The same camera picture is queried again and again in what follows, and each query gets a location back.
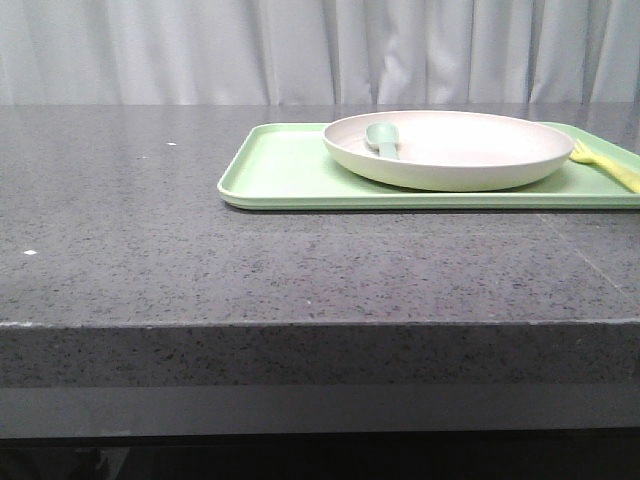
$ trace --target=white curtain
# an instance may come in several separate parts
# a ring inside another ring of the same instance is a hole
[[[640,0],[0,0],[2,104],[640,100]]]

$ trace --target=yellow fork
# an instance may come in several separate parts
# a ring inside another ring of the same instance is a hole
[[[640,193],[640,173],[629,170],[604,155],[595,153],[580,140],[576,140],[569,158],[574,162],[597,165],[632,192]]]

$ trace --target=gray countertop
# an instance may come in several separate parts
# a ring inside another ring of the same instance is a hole
[[[371,108],[0,107],[0,388],[637,385],[637,210],[220,199],[252,127]],[[640,151],[637,104],[431,108]]]

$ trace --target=plate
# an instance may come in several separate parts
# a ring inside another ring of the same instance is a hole
[[[392,122],[399,159],[380,158],[365,130]],[[574,140],[540,123],[457,111],[409,110],[343,118],[322,132],[326,148],[348,170],[379,182],[448,192],[502,190],[540,180],[566,162]]]

